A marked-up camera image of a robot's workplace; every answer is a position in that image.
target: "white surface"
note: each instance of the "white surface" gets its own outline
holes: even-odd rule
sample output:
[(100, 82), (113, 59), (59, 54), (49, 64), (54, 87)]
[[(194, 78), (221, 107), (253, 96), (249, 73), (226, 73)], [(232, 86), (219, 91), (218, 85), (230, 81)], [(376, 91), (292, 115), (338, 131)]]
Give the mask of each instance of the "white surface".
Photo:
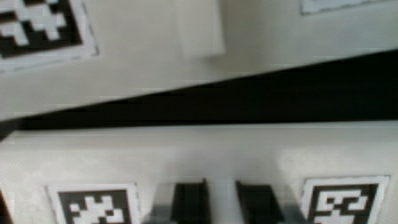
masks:
[(19, 132), (0, 144), (17, 224), (54, 224), (45, 186), (139, 184), (148, 216), (162, 183), (210, 183), (214, 221), (242, 224), (235, 181), (271, 183), (289, 206), (308, 178), (392, 175), (379, 224), (398, 222), (398, 122)]
[(299, 0), (223, 0), (228, 53), (202, 59), (175, 1), (84, 2), (102, 55), (0, 75), (0, 120), (398, 48), (398, 1), (303, 16)]

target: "white tab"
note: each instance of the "white tab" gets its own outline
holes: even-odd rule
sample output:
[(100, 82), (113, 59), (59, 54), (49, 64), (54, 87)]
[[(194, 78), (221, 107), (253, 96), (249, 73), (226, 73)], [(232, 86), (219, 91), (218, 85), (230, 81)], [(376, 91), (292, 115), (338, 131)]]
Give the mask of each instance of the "white tab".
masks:
[(226, 53), (219, 0), (175, 0), (187, 59)]

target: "black stripe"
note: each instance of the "black stripe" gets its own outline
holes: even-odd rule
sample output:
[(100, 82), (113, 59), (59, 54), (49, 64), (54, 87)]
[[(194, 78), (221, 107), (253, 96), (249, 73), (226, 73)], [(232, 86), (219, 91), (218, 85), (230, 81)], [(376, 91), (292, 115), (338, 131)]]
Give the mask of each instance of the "black stripe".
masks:
[(398, 119), (397, 58), (398, 50), (81, 107), (22, 129)]

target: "black slot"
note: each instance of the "black slot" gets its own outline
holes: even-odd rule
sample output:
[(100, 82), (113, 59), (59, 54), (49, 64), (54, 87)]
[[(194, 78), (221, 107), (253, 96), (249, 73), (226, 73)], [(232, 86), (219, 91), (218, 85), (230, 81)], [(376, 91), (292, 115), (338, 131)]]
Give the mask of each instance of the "black slot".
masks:
[(283, 211), (271, 185), (244, 185), (237, 182), (241, 208), (246, 224), (278, 224)]
[(171, 220), (178, 224), (212, 224), (207, 181), (177, 184)]

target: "white panel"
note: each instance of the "white panel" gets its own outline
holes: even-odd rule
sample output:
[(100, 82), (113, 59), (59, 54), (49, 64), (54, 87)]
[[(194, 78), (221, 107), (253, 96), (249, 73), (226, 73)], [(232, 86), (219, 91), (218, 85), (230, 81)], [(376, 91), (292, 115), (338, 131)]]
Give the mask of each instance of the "white panel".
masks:
[(162, 183), (209, 179), (214, 223), (242, 224), (235, 181), (273, 184), (283, 205), (308, 178), (390, 175), (379, 224), (397, 223), (398, 122), (19, 132), (0, 144), (17, 224), (54, 224), (45, 186), (138, 182), (143, 216)]
[(100, 57), (0, 74), (0, 120), (398, 48), (398, 1), (303, 16), (301, 0), (226, 0), (228, 52), (187, 59), (175, 3), (84, 0)]

